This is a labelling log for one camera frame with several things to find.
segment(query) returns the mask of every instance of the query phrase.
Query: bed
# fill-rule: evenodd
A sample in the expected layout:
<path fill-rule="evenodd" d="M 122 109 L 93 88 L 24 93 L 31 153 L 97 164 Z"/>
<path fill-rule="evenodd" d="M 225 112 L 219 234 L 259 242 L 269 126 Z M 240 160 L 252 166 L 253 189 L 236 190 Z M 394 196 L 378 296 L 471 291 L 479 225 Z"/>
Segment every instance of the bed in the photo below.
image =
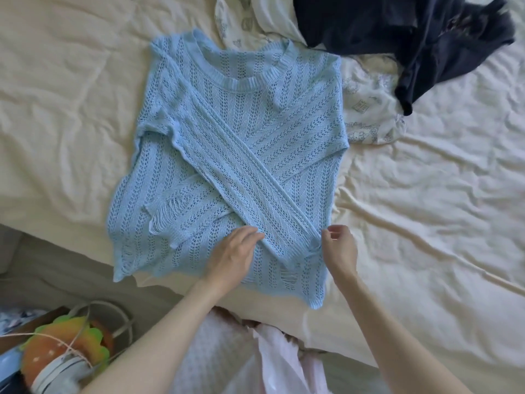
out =
<path fill-rule="evenodd" d="M 470 0 L 487 3 L 490 0 Z M 0 223 L 112 264 L 104 222 L 129 169 L 148 43 L 216 0 L 0 0 Z M 414 105 L 396 142 L 353 144 L 332 222 L 381 302 L 476 393 L 525 385 L 525 0 L 517 41 Z M 135 275 L 185 293 L 194 278 Z M 328 279 L 324 306 L 240 287 L 222 306 L 375 365 Z"/>

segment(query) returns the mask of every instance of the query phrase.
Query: sweater neckline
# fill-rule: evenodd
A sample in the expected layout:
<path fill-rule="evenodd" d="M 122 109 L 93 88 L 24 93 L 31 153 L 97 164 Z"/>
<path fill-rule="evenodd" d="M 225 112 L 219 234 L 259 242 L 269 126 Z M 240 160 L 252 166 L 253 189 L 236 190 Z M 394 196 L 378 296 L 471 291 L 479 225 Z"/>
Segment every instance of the sweater neckline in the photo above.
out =
<path fill-rule="evenodd" d="M 185 33 L 182 36 L 182 40 L 187 54 L 201 71 L 217 85 L 234 92 L 258 91 L 275 83 L 295 62 L 298 54 L 297 48 L 289 39 L 271 42 L 256 51 L 222 50 L 199 29 L 193 29 Z M 204 57 L 201 47 L 207 47 L 217 54 L 228 53 L 236 57 L 246 53 L 264 52 L 272 49 L 283 50 L 283 47 L 284 51 L 275 64 L 266 67 L 262 72 L 256 73 L 251 77 L 236 79 L 225 76 L 216 67 L 211 65 Z"/>

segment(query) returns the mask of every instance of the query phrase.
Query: pink fabric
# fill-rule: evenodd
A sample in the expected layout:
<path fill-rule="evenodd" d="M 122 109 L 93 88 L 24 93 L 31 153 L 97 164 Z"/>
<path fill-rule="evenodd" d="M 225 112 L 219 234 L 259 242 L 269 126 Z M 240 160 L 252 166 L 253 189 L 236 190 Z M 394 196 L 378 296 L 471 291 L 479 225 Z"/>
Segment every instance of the pink fabric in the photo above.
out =
<path fill-rule="evenodd" d="M 173 394 L 328 394 L 323 364 L 299 357 L 295 340 L 277 328 L 250 328 L 212 310 L 175 375 Z"/>

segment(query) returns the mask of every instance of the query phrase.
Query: knit sweater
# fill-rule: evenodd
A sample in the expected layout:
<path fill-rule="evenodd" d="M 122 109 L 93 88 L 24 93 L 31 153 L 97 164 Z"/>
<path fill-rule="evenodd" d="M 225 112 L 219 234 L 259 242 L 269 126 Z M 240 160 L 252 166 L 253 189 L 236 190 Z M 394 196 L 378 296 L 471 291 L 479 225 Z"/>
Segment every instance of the knit sweater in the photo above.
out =
<path fill-rule="evenodd" d="M 320 231 L 348 147 L 339 59 L 289 40 L 223 51 L 199 30 L 151 43 L 131 172 L 108 216 L 115 281 L 200 274 L 248 224 L 266 238 L 244 283 L 322 305 Z"/>

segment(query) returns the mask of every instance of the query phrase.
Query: navy blue clothing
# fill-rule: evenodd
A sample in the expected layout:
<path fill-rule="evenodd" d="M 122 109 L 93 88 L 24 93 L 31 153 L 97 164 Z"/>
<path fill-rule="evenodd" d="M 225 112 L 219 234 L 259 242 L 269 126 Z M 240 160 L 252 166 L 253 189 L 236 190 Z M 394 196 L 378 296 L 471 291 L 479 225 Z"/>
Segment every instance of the navy blue clothing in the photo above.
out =
<path fill-rule="evenodd" d="M 505 0 L 293 0 L 309 47 L 339 55 L 392 53 L 403 66 L 395 94 L 405 115 L 436 83 L 468 73 L 514 42 Z"/>

